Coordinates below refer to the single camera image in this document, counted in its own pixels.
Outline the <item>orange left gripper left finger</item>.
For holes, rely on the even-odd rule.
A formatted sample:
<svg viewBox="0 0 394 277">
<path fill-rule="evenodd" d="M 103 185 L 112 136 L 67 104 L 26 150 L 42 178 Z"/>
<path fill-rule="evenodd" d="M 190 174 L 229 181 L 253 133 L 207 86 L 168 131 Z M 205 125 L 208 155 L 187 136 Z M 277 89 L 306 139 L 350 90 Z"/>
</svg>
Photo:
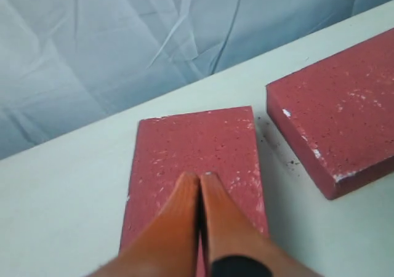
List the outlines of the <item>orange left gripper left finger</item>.
<svg viewBox="0 0 394 277">
<path fill-rule="evenodd" d="M 199 178 L 184 172 L 137 239 L 91 276 L 194 276 L 198 254 Z"/>
</svg>

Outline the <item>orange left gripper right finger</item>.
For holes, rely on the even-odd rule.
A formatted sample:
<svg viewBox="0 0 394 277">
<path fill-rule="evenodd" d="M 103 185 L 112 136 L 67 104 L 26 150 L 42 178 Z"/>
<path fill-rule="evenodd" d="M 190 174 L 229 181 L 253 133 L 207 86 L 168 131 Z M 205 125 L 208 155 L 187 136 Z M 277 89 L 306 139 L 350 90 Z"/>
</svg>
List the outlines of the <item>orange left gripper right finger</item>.
<svg viewBox="0 0 394 277">
<path fill-rule="evenodd" d="M 211 276 L 313 276 L 256 229 L 230 197 L 217 174 L 200 176 Z"/>
</svg>

